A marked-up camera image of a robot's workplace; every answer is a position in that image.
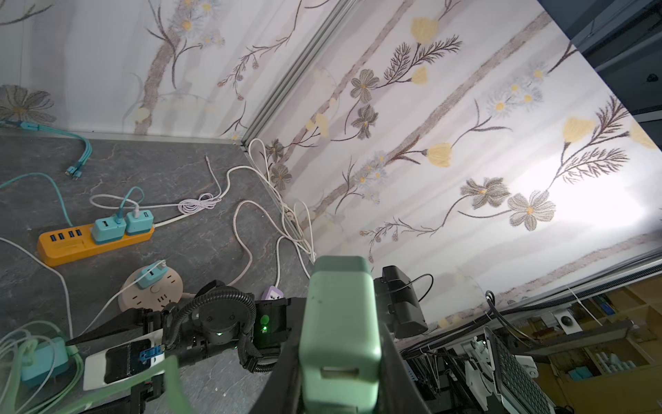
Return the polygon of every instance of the yellow flower print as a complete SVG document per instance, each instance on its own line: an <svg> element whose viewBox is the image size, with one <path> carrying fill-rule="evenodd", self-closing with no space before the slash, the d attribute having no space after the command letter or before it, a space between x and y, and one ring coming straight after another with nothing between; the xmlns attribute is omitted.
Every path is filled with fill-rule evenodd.
<svg viewBox="0 0 662 414"><path fill-rule="evenodd" d="M431 146L429 150L426 150L425 156L428 157L428 161L430 161L433 166L448 168L451 166L452 151L451 144L444 142Z"/></svg>
<svg viewBox="0 0 662 414"><path fill-rule="evenodd" d="M329 120L325 114L317 114L315 117L315 126L320 129L322 136L329 136Z"/></svg>
<svg viewBox="0 0 662 414"><path fill-rule="evenodd" d="M646 134L646 131L643 130L637 121L632 121L632 126L630 127L630 138L632 138L634 142L643 145L649 150L654 150L657 148L657 145L653 142L651 137Z"/></svg>
<svg viewBox="0 0 662 414"><path fill-rule="evenodd" d="M147 119L151 114L150 110L145 107L140 107L133 112L133 120L142 122Z"/></svg>
<svg viewBox="0 0 662 414"><path fill-rule="evenodd" d="M572 144L590 134L594 128L595 122L593 121L570 117L563 125L563 139Z"/></svg>
<svg viewBox="0 0 662 414"><path fill-rule="evenodd" d="M415 17L412 19L412 35L418 43L430 43L439 31L439 22L427 17Z"/></svg>
<svg viewBox="0 0 662 414"><path fill-rule="evenodd" d="M315 128L320 130L322 136L329 136L329 120L325 114L319 113L315 115L315 122L308 121L306 122L306 130L312 131Z"/></svg>
<svg viewBox="0 0 662 414"><path fill-rule="evenodd" d="M412 82L415 83L416 85L425 85L428 81L428 71L423 66L422 68L418 68L414 74L412 75Z"/></svg>

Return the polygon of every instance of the white cable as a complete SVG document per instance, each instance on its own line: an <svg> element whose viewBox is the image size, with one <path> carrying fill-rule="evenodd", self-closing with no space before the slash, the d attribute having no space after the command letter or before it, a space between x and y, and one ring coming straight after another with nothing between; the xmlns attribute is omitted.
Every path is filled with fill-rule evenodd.
<svg viewBox="0 0 662 414"><path fill-rule="evenodd" d="M281 245L281 240L283 240L285 236L280 236L278 240L276 240L276 283L273 285L275 288L278 288L278 284L281 283L281 254L278 251L278 248Z"/></svg>
<svg viewBox="0 0 662 414"><path fill-rule="evenodd" d="M32 336L32 333L30 333L30 331L28 331L27 329L23 329L23 328L25 328L25 325L23 325L23 326L20 327L20 328L16 328L16 329L14 329L14 330L11 331L10 333L8 333L8 334L6 334L5 336L3 336L2 339L0 339L0 358L1 358L2 352L4 351L4 346L1 345L1 344L4 344L4 343L6 342L6 340L7 340L10 336L14 335L15 333L19 333L19 332L23 332L23 333L25 333L25 337Z"/></svg>
<svg viewBox="0 0 662 414"><path fill-rule="evenodd" d="M69 289L67 289L67 282L64 281L64 277L61 275L61 273L59 273L57 270L45 265L45 263L43 263L41 260L34 257L34 255L32 253L25 250L23 247L19 246L18 244L14 243L13 241L7 240L6 238L3 238L3 237L0 237L0 241L11 244L15 248L18 248L20 251L22 251L23 253L30 256L35 262L37 262L40 265L44 266L46 269L50 270L51 272L55 273L60 278L60 281L62 282L62 287L64 288L64 301L65 301L65 304L67 306L67 322L69 323L69 337L73 338L73 324L71 323L71 306L69 305Z"/></svg>
<svg viewBox="0 0 662 414"><path fill-rule="evenodd" d="M570 289L570 286L565 285L565 287L567 287L568 290L573 294L573 296L575 296L575 299L577 299L577 303L579 303L579 305L580 305L582 308L584 308L584 310L585 310L586 312L588 312L589 315L592 316L593 319L595 319L595 321L596 321L600 326L602 326L602 323L600 323L600 321L598 320L598 318L596 318L596 317L591 313L591 311L589 311L589 310L584 306L584 304L581 303L581 300L579 300L579 298L577 297L577 295L575 295L575 292L574 292L572 289Z"/></svg>
<svg viewBox="0 0 662 414"><path fill-rule="evenodd" d="M228 285L232 285L232 284L236 283L239 279L241 279L244 276L244 274L248 271L248 268L250 267L250 265L253 262L252 253L250 252L250 250L248 250L248 247L246 247L246 245L241 241L241 238L238 236L238 232L237 232L237 229L236 229L236 218L237 218L237 214L239 212L239 208L247 202L250 202L250 203L258 206L267 215L267 217L269 217L269 221L278 230L278 232L282 236L284 236L285 238L290 240L292 243L294 243L294 245L297 248L297 254L299 256L299 261L301 262L301 267L303 268L304 272L306 273L306 276L310 279L310 275L308 274L308 270L306 269L305 263L303 262L303 258L301 257L301 251L299 250L299 249L301 249L306 254L308 254L308 257L310 258L311 262L313 262L313 263L315 262L316 254L315 254L315 251L314 251L314 241L313 241L313 234L312 234L312 220L310 219L310 211L308 209L308 206L306 205L306 203L304 203L302 201L296 201L295 204L294 204L294 209L290 208L287 204L285 204L285 202L283 201L283 198L281 197L278 190L275 189L274 186L271 184L271 175L269 173L269 164L267 162L267 157L266 157L267 151L266 151L266 147L265 147L264 142L262 142L260 139L254 139L253 141L251 141L248 145L248 157L251 159L251 161L255 165L257 165L255 163L255 160L253 159L253 156L251 155L252 146L255 144L255 142L258 142L262 145L262 152L260 153L260 155L261 155L262 160L264 161L264 165L265 165L265 173L264 174L261 171L255 169L253 167L250 167L250 166L236 166L236 167L230 168L226 172L226 175L225 175L227 186L226 186L225 190L223 190L221 188L219 182L218 182L218 179L216 178L216 175L214 174L214 171L211 168L211 163L209 162L209 157L205 156L205 160L207 162L207 168L209 169L209 172L211 173L211 176L214 178L214 182L216 183L216 186L218 187L218 191L219 191L218 195L214 196L211 193L204 193L204 194L201 194L198 197L198 199L186 199L186 200L180 201L178 204L162 204L162 205L147 205L147 206L145 206L145 205L139 206L138 202L136 202L134 200L131 200L131 199L126 199L130 204L133 204L133 206L131 206L131 205L124 206L124 208L135 209L137 207L141 207L143 209L153 209L153 208L159 208L159 207L177 207L177 209L181 213L179 216L174 217L172 219L162 221L160 223L155 223L154 227L156 228L156 227L161 227L161 226L164 226L164 225L168 225L170 223L174 223L178 220L184 219L184 218L186 218L190 215L198 213L199 211L202 211L203 209L213 209L214 207L216 207L217 203L222 201L223 197L228 193L228 191L230 191L230 173L233 172L233 171L236 171L236 170L251 170L251 171L258 174L260 179L267 184L267 187L270 188L272 190L274 196L276 196L277 202L278 202L279 207L280 207L279 209L280 209L280 212L281 212L282 230L278 228L278 226L271 219L271 217L269 216L267 211L262 206L260 206L259 204L254 203L253 201L248 201L247 200L247 201L241 202L239 204L239 206L237 206L237 209L235 210L234 218L233 218L233 229L234 229L234 234L237 237L237 240L239 241L240 245L248 253L248 265L244 268L242 273L239 276L237 276L237 278L235 278ZM105 206L105 205L101 205L101 204L98 204L98 203L94 202L94 200L98 197L108 197L108 198L113 198L113 199L118 199L118 200L123 200L124 199L123 197L119 197L117 195L111 195L111 194L97 194L97 195L93 195L92 197L90 197L89 201L92 205L94 205L96 207L100 207L102 209L110 209L110 210L115 210L118 207ZM308 230L310 232L310 242L304 236L304 231L301 228L301 225L299 224L299 218L298 218L298 215L297 215L297 203L303 204L304 208L306 209L306 217L308 219ZM296 236L293 236L292 234L290 234L287 226L285 225L285 218L290 220L290 222L295 226L295 229L301 235L301 238L297 238Z"/></svg>
<svg viewBox="0 0 662 414"><path fill-rule="evenodd" d="M145 276L147 276L147 275L150 273L150 271L152 271L152 269L154 269L156 266L160 265L161 263L165 263L165 262L166 262L165 260L159 260L159 261L156 262L151 268L149 268L146 272L144 272L139 278L136 278L133 282L131 282L131 283L128 284L126 287L122 288L119 292L117 292L116 294L114 294L112 298L108 299L108 302L106 302L106 304L101 308L101 310L99 311L99 313L97 314L97 316L95 316L94 319L92 319L92 321L89 323L89 325L87 326L87 328L83 329L83 332L81 332L81 335L84 334L84 333L86 333L87 330L88 330L92 325L94 325L94 322L97 321L97 319L101 316L101 314L103 313L103 311L106 310L106 308L108 307L108 305L110 305L110 304L113 302L113 300L115 300L116 297L118 297L119 295L121 295L123 291L127 290L127 289L130 288L131 286L137 284L139 280L141 280L142 278L144 278Z"/></svg>
<svg viewBox="0 0 662 414"><path fill-rule="evenodd" d="M269 222L271 223L271 225L273 225L273 228L275 228L276 231L279 232L279 233L281 234L281 236L283 236L283 237L286 238L287 240L290 240L291 242L295 243L295 245L297 245L297 242L301 242L301 241L303 241L303 240L300 240L300 239L291 238L291 237L288 236L286 233L284 233L283 230L281 230L281 229L276 225L276 223L273 222L273 219L271 218L271 216L269 215L269 213L267 213L267 211L264 209L264 207L262 207L261 205L257 204L255 201L252 201L252 200L243 200L241 203L239 203L239 205L237 206L237 209L234 211L234 217L232 218L232 230L234 231L234 236L237 238L237 241L239 242L239 245L244 249L244 251L245 251L246 253L248 253L248 264L246 264L246 267L244 268L244 270L242 270L242 272L239 274L239 276L237 276L233 281L231 281L231 282L228 284L228 286L232 286L232 285L234 285L236 282L239 281L239 279L243 278L243 277L244 277L244 274L246 274L246 272L248 271L248 268L249 268L250 265L253 263L253 254L252 254L251 251L248 249L248 247L246 247L246 245L244 244L244 242L242 241L242 239L239 237L239 233L238 233L238 231L237 231L237 215L239 214L239 210L242 208L242 206L243 206L244 204L247 204L247 203L248 203L248 204L255 205L258 209L262 210L262 213L264 213L264 215L267 216L267 218L269 219ZM303 268L305 269L305 266L304 266L304 264L303 264L303 259L301 260L301 265L302 265Z"/></svg>
<svg viewBox="0 0 662 414"><path fill-rule="evenodd" d="M285 236L280 236L278 238L278 240L276 241L276 284L273 285L274 287L278 287L278 284L281 282L280 245L281 245L281 240L283 240L284 238L286 238L286 237ZM306 269L306 265L304 264L303 258L301 257L301 251L299 250L299 246L297 246L297 243L294 243L294 242L292 242L292 244L294 244L294 247L297 249L297 255L299 256L299 262L301 263L301 267L303 268L303 271L305 272L308 279L310 279L310 275L308 274L308 270Z"/></svg>
<svg viewBox="0 0 662 414"><path fill-rule="evenodd" d="M46 342L48 342L50 344L51 348L53 349L53 362L50 365L50 370L48 371L48 375L46 375L46 377L44 378L44 381L42 381L39 388L36 389L36 391L30 396L30 398L28 398L28 400L26 402L24 402L23 405L19 407L19 409L16 410L16 414L19 414L21 412L21 410L24 409L25 406L28 405L28 403L30 403L30 401L32 401L32 399L37 396L39 391L42 390L42 388L46 385L46 382L50 379L50 376L53 375L53 370L55 369L55 343L51 340L51 338L49 338L47 336L33 335L32 337L37 338L37 339L45 340Z"/></svg>
<svg viewBox="0 0 662 414"><path fill-rule="evenodd" d="M16 330L14 330L13 332L11 332L11 333L5 335L5 338L8 337L8 336L13 335L13 334L16 333L17 331L26 331L26 330L25 330L25 329L20 329L20 328L19 328L19 329L16 329ZM43 336L43 335L32 335L32 334L30 334L29 332L27 332L27 335L26 335L24 338L15 339L15 340L12 340L11 342L9 342L8 344L3 344L3 346L2 346L2 349L3 349L3 350L2 350L2 352L0 352L0 359L4 358L4 356L5 356L10 350L13 350L13 351L14 351L14 358L16 358L16 357L17 357L17 354L18 354L18 344L19 344L20 342L24 342L24 341L26 341L26 340L30 340L30 339L32 339L32 338L41 339L41 340L44 340L44 341L48 342L48 343L50 344L50 346L51 346L51 349L53 350L53 355L55 355L55 343L51 340L51 338L49 338L49 337L47 337L47 336ZM28 400L25 401L25 402L23 403L23 405L20 406L19 409L16 410L16 413L17 413L17 414L18 414L19 411L21 411L23 408L25 408L25 406L28 405L28 403L30 403L30 401L32 401L32 399L34 399L34 398L36 397L36 395L39 393L39 391L42 390L42 388L46 385L46 382L48 382L48 380L50 379L51 375L53 374L53 370L54 370L54 369L55 369L55 358L53 358L53 361L51 362L50 370L48 371L48 374L47 374L46 377L44 378L44 381L42 381L41 385L39 385L39 388L36 389L36 391L30 396L30 398L28 398ZM2 403L3 400L5 399L5 396L6 396L6 394L7 394L7 390L8 390L8 389L9 389L9 380L7 380L7 383L5 384L5 388L4 388L3 392L2 392L2 394L0 395L0 403Z"/></svg>

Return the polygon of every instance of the gray flower print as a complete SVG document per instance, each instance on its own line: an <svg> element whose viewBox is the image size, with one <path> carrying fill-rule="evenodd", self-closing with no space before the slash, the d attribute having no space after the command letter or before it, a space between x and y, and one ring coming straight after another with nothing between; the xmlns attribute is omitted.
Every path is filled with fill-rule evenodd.
<svg viewBox="0 0 662 414"><path fill-rule="evenodd" d="M278 191L285 189L285 184L289 183L292 179L292 174L289 173L287 167L283 164L275 164L271 167L271 182Z"/></svg>
<svg viewBox="0 0 662 414"><path fill-rule="evenodd" d="M534 231L538 220L551 221L554 218L556 204L547 201L549 192L534 191L527 201L521 193L517 193L508 199L508 206L515 214L510 216L510 225L513 227L524 223L529 231Z"/></svg>
<svg viewBox="0 0 662 414"><path fill-rule="evenodd" d="M350 92L350 96L353 98L359 97L361 102L368 103L372 99L370 91L377 87L378 82L379 78L375 76L375 72L370 69L364 69L358 78L352 79L354 89Z"/></svg>
<svg viewBox="0 0 662 414"><path fill-rule="evenodd" d="M44 111L53 106L45 91L35 91L28 95L28 90L18 85L0 86L0 121L27 121L38 124L50 124L57 118Z"/></svg>
<svg viewBox="0 0 662 414"><path fill-rule="evenodd" d="M273 157L274 162L278 162L278 159L282 158L285 153L285 147L277 139L273 140L271 145L265 145L265 149L267 150L267 159Z"/></svg>
<svg viewBox="0 0 662 414"><path fill-rule="evenodd" d="M472 195L471 206L474 209L490 203L492 207L498 207L510 195L505 184L501 184L503 178L485 178L483 185L476 184L473 179L467 180L467 185L460 189L462 195Z"/></svg>
<svg viewBox="0 0 662 414"><path fill-rule="evenodd" d="M375 112L372 106L366 105L359 108L359 117L352 122L354 128L360 128L358 138L370 138L370 126L375 124L379 113Z"/></svg>

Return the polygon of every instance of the teal cable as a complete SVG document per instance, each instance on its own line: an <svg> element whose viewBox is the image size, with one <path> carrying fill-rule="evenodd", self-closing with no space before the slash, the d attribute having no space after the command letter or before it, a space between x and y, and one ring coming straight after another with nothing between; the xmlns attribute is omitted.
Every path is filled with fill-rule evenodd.
<svg viewBox="0 0 662 414"><path fill-rule="evenodd" d="M3 187L6 187L7 185L9 185L11 183L13 183L14 181L18 181L21 178L26 178L26 177L30 177L30 176L42 176L42 177L46 177L48 179L48 181L50 181L50 183L53 185L53 188L55 188L55 192L58 194L58 200L60 200L60 206L62 206L62 212L64 213L64 218L66 219L67 223L69 224L69 227L73 227L73 224L71 223L71 220L69 220L69 215L67 214L67 208L64 207L64 200L62 199L62 194L60 194L60 189L58 188L58 185L55 184L55 181L53 181L53 179L49 175L44 174L42 172L29 172L27 174L23 174L22 176L12 178L11 180L7 181L6 183L0 184L0 189L2 189Z"/></svg>
<svg viewBox="0 0 662 414"><path fill-rule="evenodd" d="M122 213L124 212L124 203L126 203L126 200L128 199L128 196L131 195L131 193L132 193L133 190L135 190L135 189L137 189L138 191L140 191L140 193L142 194L142 197L140 198L140 200L138 200L138 203L141 203L142 200L145 199L145 193L144 193L144 191L142 191L142 188L140 188L140 187L136 187L136 186L131 187L131 189L128 190L128 193L126 193L126 195L124 196L124 199L122 200L122 203L120 204L120 207L117 209L117 214L116 214L116 216L117 216L118 219L121 219L121 218L122 218Z"/></svg>
<svg viewBox="0 0 662 414"><path fill-rule="evenodd" d="M182 392L181 382L179 381L179 374L177 373L178 369L179 364L177 363L177 357L174 355L168 356L163 362L153 365L151 368L148 368L147 370L137 375L131 376L124 381L116 382L115 384L101 388L99 391L94 393L85 394L83 398L79 399L78 401L74 401L66 407L58 410L56 414L77 413L87 404L94 404L98 401L102 401L114 394L117 394L118 392L122 392L131 388L132 386L145 382L151 377L159 375L161 371L164 370L165 388L167 389L165 396L167 398L168 407L177 414L195 414L191 408L191 405L189 404L188 399Z"/></svg>
<svg viewBox="0 0 662 414"><path fill-rule="evenodd" d="M84 136L80 136L78 134L74 134L72 132L67 132L67 131L61 130L61 129L47 127L46 125L39 125L39 124L32 123L32 122L0 121L0 124L14 125L15 127L22 128L24 130L51 132L53 134L70 136L72 138L76 138L76 139L79 139L79 140L83 141L83 143L85 143L85 150L83 151L83 154L78 159L75 166L70 166L65 171L65 174L67 174L69 176L72 176L73 179L77 179L83 174L82 169L83 169L84 165L87 163L87 160L89 159L89 157L92 155L92 144L90 144L89 140L87 138L85 138Z"/></svg>

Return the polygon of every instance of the power cord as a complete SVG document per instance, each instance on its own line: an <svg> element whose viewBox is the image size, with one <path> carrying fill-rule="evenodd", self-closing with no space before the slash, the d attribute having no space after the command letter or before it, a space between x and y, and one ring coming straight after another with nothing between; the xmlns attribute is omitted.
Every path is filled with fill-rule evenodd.
<svg viewBox="0 0 662 414"><path fill-rule="evenodd" d="M273 285L274 287L278 288L278 284L281 281L281 254L280 254L280 245L281 245L281 240L284 238L287 238L285 236L280 236L278 240L276 240L276 283ZM306 269L306 265L303 262L303 258L301 257L301 250L299 250L299 246L297 246L296 243L292 242L294 244L294 247L297 249L297 255L299 256L299 262L301 263L301 267L303 268L303 272L306 274L308 279L310 279L310 274L308 274L308 270Z"/></svg>
<svg viewBox="0 0 662 414"><path fill-rule="evenodd" d="M76 139L79 139L79 140L83 141L83 143L85 144L85 150L83 151L83 155L81 155L81 157L78 158L78 161L76 162L75 165L70 166L64 172L68 176L71 176L71 178L73 180L78 180L83 175L83 167L87 163L89 157L92 155L92 144L90 144L89 140L87 138L85 138L84 136L80 136L78 134L74 134L72 132L67 132L67 131L61 130L61 129L55 129L55 128L47 127L46 125L39 125L39 124L32 123L32 122L0 121L0 124L13 125L17 128L21 128L21 129L24 129L24 130L50 132L52 134L70 136L72 138L76 138Z"/></svg>
<svg viewBox="0 0 662 414"><path fill-rule="evenodd" d="M8 186L9 184L19 181L21 178L26 178L26 177L32 177L32 176L40 176L40 177L45 177L52 185L53 188L55 189L55 192L58 194L58 200L60 201L60 206L62 207L62 212L64 213L64 218L67 221L67 224L69 227L73 227L73 224L71 223L71 220L69 220L69 215L67 215L67 208L64 207L64 200L62 199L62 194L60 194L60 189L58 188L58 185L55 184L55 181L48 175L44 174L42 172L29 172L27 174L23 174L21 176L12 178L11 180L0 184L0 189Z"/></svg>
<svg viewBox="0 0 662 414"><path fill-rule="evenodd" d="M99 313L97 314L97 316L95 316L94 319L92 319L92 321L89 323L89 325L87 326L87 328L83 329L83 332L81 332L81 335L84 334L84 333L86 333L87 330L90 329L90 327L91 327L92 325L94 325L94 322L97 321L97 319L101 316L101 314L103 313L103 311L105 311L106 308L107 308L107 307L108 307L108 306L109 306L109 305L115 300L115 298L117 298L119 295L122 294L123 291L125 291L125 290L127 290L128 288L130 288L131 286L137 284L142 278L144 278L145 276L147 276L148 274L150 274L150 272L151 272L153 269L156 269L156 266L160 265L161 263L165 263L165 262L166 262L165 260L159 260L158 262L154 263L154 264L152 265L152 267L149 268L149 269L147 269L145 272L143 272L142 275L140 275L140 277L136 278L133 282L131 282L131 283L129 283L128 285L126 285L126 287L123 287L122 289L120 289L119 292L117 292L117 293L114 294L110 299L108 299L108 302L106 302L106 304L101 308L101 310L99 311Z"/></svg>
<svg viewBox="0 0 662 414"><path fill-rule="evenodd" d="M535 345L539 345L539 344L540 344L540 341L538 341L538 340L536 340L536 339L533 339L532 337L528 336L526 333L523 333L522 331L520 331L519 329L517 329L517 327L515 327L515 325L513 325L513 324L510 323L510 322L508 322L508 321L506 320L506 318L504 318L503 315L501 315L501 313L500 313L499 311L497 311L497 308L495 307L495 295L494 295L494 293L493 293L491 290L488 290L488 291L485 292L485 299L487 300L487 305L489 305L490 309L492 310L492 313L495 314L496 318L499 320L499 322L501 322L501 325L503 325L503 327L504 327L504 328L505 328L505 329L506 329L506 330L507 330L512 336L514 336L515 339L517 339L518 341L520 341L520 342L521 342L524 346L526 346L527 348L531 348L531 347L532 347L532 344L535 344ZM522 338L520 338L519 336L515 335L515 334L513 333L513 331L517 332L518 334L520 334L521 336L523 336L524 338L528 339L528 340L531 341L531 342L530 342L530 343L529 343L529 342L524 342L524 341L522 340Z"/></svg>
<svg viewBox="0 0 662 414"><path fill-rule="evenodd" d="M69 323L69 337L73 338L73 325L71 323L71 305L69 304L69 289L67 289L67 282L64 281L64 277L62 276L61 273L59 273L57 270L49 267L45 263L43 263L41 260L36 258L32 253L29 251L25 250L23 247L19 246L18 244L14 243L11 240L7 240L4 237L0 237L0 241L3 241L7 244L11 244L15 248L19 249L21 252L27 254L32 258L35 262L39 263L41 266L45 267L46 269L50 270L51 272L55 273L56 276L60 278L60 281L62 283L62 287L64 288L64 301L67 307L67 322Z"/></svg>
<svg viewBox="0 0 662 414"><path fill-rule="evenodd" d="M205 161L207 162L207 168L209 169L209 172L210 172L211 176L213 177L214 182L216 183L216 186L218 187L218 195L213 195L212 193L203 193L203 194L200 194L200 196L197 199L185 199L185 200L182 200L182 201L180 201L179 203L176 203L176 204L170 203L170 204L159 204L159 205L141 205L140 202L142 200L140 200L140 201L132 200L132 199L128 198L128 196L130 194L128 194L125 197L120 197L120 196L113 195L113 194L97 194L97 195L91 196L89 198L89 202L90 202L90 204L92 204L96 207L102 208L102 209L111 209L111 210L119 209L119 211L121 211L122 209L127 209L127 208L128 209L139 209L139 208L155 209L155 208L161 208L161 207L177 207L177 209L179 210L181 215L177 216L177 217L174 217L172 219L154 224L154 227L156 228L156 227L164 226L164 225L167 225L167 224L170 224L170 223L174 223L175 221L178 221L180 219L184 219L184 218L186 218L188 216L191 216L195 213L198 213L199 211L202 211L204 209L213 209L214 207L216 207L216 204L220 203L223 200L223 197L225 197L225 195L228 193L228 191L230 191L230 184L231 184L230 183L230 173L233 172L233 171L237 171L237 170L251 170L251 171L258 174L260 179L267 184L267 187L270 188L270 190L273 192L274 196L276 196L276 199L277 199L278 204L279 204L279 209L281 211L281 227L279 228L275 224L275 222L273 221L271 216L269 216L267 211L261 205L257 204L255 201L244 200L237 206L237 208L234 212L234 218L233 218L234 235L237 238L238 242L240 243L241 247L248 254L248 264L246 265L244 270L241 272L241 274L239 276L237 276L228 285L234 285L236 282L238 282L246 274L246 272L248 271L248 268L250 268L250 266L253 262L252 253L250 252L248 247L243 243L243 241L239 237L239 234L238 234L238 231L237 231L237 228L236 228L237 214L239 213L239 210L240 210L241 206L243 206L246 203L251 203L251 204L255 205L256 207L258 207L259 209L261 209L262 212L269 219L269 222L276 228L276 230L281 234L281 236L283 236L284 238L286 238L286 239L290 240L292 243L294 243L295 247L297 248L297 254L299 255L299 261L301 262L301 266L304 269L304 272L306 273L306 276L308 278L310 278L310 274L308 273L308 270L306 269L306 266L303 262L303 258L301 257L301 251L300 251L300 250L302 250L304 253L308 254L308 257L310 258L310 261L314 263L314 261L316 259L316 254L315 254L315 251L314 251L314 240L313 240L313 235L312 235L312 220L310 219L310 211L308 209L308 206L305 203L303 203L302 201L297 201L294 204L294 208L290 208L290 206L288 206L283 201L283 198L281 197L280 193L278 192L278 190L271 183L271 176L269 174L269 166L268 166L268 163L267 163L267 158L265 156L266 148L265 148L264 142L262 142L260 139L255 139L255 140L251 141L251 143L248 145L248 156L251 159L251 161L255 165L257 165L255 163L255 160L252 158L252 155L251 155L252 146L255 144L255 142L260 143L262 145L262 148L263 148L263 152L260 153L260 154L261 154L261 156L263 158L263 161L265 163L265 169L266 169L265 173L262 173L259 170L255 169L253 167L250 167L250 166L236 166L236 167L230 168L226 172L227 186L226 186L225 190L223 190L221 188L220 183L218 182L218 179L216 178L216 175L214 174L214 171L211 168L211 163L209 161L209 157L205 156ZM98 198L117 199L117 200L121 200L122 204L120 204L119 207L102 205L102 204L99 204L98 202L95 201ZM306 210L306 217L308 219L308 229L310 231L310 242L308 242L308 240L305 238L304 231L301 228L301 225L299 224L299 220L297 219L297 217L298 217L297 216L297 208L296 208L297 203L301 203L303 205L303 207L305 208L305 210ZM287 226L285 224L286 219L296 228L296 231L301 235L301 238L295 237L292 234L290 234L290 232L288 231Z"/></svg>
<svg viewBox="0 0 662 414"><path fill-rule="evenodd" d="M414 283L416 280L419 280L420 278L424 278L425 276L430 277L430 286L428 287L428 290L425 291L423 296L421 296L421 298L418 300L419 302L421 302L428 295L430 290L432 289L432 285L434 285L434 276L432 274L426 273L424 275L418 276L416 279L412 280L411 282L407 283L406 285L400 286L400 287L398 287L397 289L394 289L394 290L389 290L387 293L390 294L390 293L393 293L393 292L400 291L400 290L408 287L410 284Z"/></svg>

